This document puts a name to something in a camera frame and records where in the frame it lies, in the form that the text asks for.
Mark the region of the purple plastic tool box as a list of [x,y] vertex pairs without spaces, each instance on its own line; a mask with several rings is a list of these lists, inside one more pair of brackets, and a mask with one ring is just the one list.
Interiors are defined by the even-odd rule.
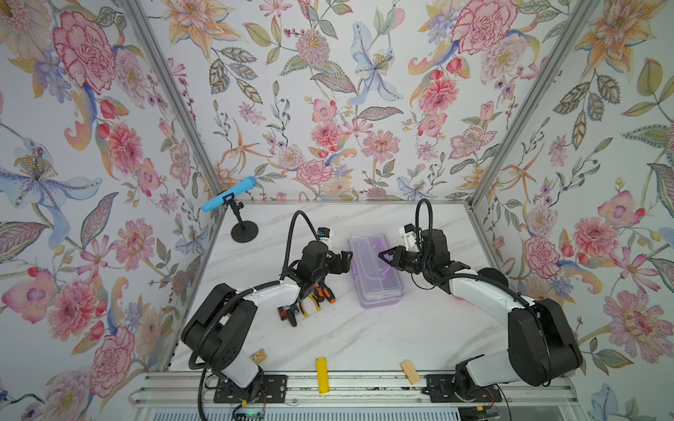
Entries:
[[361,307],[396,305],[407,291],[398,271],[379,258],[390,248],[387,238],[381,233],[350,235],[348,246],[353,253],[350,273]]

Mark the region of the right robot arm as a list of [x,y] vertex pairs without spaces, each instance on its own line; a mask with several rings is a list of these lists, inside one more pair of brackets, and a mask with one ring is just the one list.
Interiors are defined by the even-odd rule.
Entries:
[[507,329],[507,348],[456,365],[451,389],[463,399],[499,383],[526,382],[538,387],[582,365],[579,344],[553,299],[536,300],[514,291],[495,268],[479,271],[452,259],[444,232],[404,229],[405,245],[379,253],[398,271],[422,275],[432,286],[463,299]]

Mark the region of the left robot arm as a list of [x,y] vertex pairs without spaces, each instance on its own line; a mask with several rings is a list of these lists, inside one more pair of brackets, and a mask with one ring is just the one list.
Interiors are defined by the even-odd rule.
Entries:
[[292,308],[316,289],[329,301],[335,297],[326,287],[328,275],[349,273],[354,254],[333,252],[326,242],[310,241],[301,258],[282,269],[278,280],[248,289],[217,285],[183,329],[181,341],[191,350],[188,366],[212,372],[240,390],[256,389],[263,369],[245,356],[243,348],[259,310]]

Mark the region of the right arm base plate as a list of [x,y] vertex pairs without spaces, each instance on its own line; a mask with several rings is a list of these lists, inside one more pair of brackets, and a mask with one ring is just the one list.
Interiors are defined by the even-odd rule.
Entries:
[[432,403],[501,403],[503,396],[496,385],[481,387],[462,375],[455,379],[454,374],[427,375],[426,387],[421,390],[429,396]]

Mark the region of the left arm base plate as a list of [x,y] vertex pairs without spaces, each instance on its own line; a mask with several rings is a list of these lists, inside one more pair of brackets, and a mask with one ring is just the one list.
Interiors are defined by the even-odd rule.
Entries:
[[288,391],[287,375],[258,375],[247,387],[226,379],[219,380],[214,403],[284,403]]

